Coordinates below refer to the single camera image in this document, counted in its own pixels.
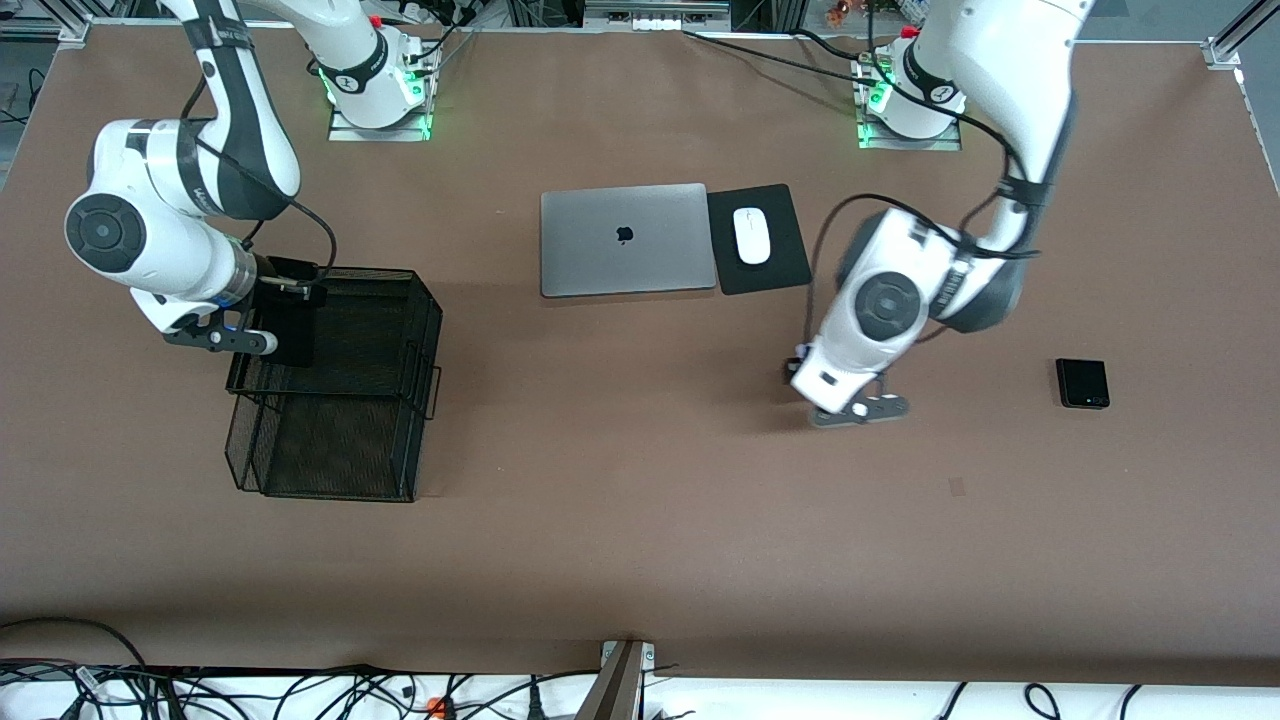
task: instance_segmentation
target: mouse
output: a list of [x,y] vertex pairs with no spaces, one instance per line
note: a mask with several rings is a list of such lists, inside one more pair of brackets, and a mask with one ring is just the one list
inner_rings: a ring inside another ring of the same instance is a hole
[[759,265],[769,259],[769,225],[764,222],[764,210],[733,210],[733,237],[737,238],[737,256],[748,265]]

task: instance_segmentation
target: black wire mesh basket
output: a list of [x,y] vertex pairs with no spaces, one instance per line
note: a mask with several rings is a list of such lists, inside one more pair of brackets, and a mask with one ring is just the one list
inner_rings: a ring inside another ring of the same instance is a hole
[[227,391],[236,410],[225,452],[236,487],[270,497],[412,502],[439,388],[444,314],[410,270],[334,268],[321,284],[326,299],[314,310],[307,366],[273,355],[232,360]]

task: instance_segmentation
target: black mouse pad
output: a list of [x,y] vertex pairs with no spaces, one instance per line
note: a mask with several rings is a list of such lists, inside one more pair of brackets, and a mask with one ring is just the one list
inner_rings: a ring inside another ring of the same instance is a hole
[[[800,237],[800,223],[785,184],[749,187],[707,195],[712,223],[712,251],[724,295],[741,295],[780,287],[809,284],[809,255]],[[769,259],[748,265],[737,255],[733,210],[758,208],[769,225]]]

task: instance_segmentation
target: gray floor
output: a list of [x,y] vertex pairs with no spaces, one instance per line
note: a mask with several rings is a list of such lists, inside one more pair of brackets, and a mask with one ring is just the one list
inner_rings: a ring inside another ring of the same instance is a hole
[[[1097,0],[1093,17],[1084,26],[1087,40],[1190,40],[1199,41],[1221,29],[1247,4],[1245,0]],[[812,0],[806,24],[820,27],[826,0]],[[0,87],[17,85],[10,108],[18,117],[27,114],[27,72],[47,70],[54,46],[26,42],[0,42]],[[1280,19],[1272,20],[1249,38],[1240,51],[1244,86],[1253,108],[1254,122],[1265,147],[1280,160]],[[0,187],[9,172],[22,137],[22,124],[0,123]]]

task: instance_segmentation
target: black plug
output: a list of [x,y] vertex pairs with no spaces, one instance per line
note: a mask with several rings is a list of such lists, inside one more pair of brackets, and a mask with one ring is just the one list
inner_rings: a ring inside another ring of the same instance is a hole
[[538,689],[538,675],[530,675],[529,720],[547,720],[543,712],[543,692]]

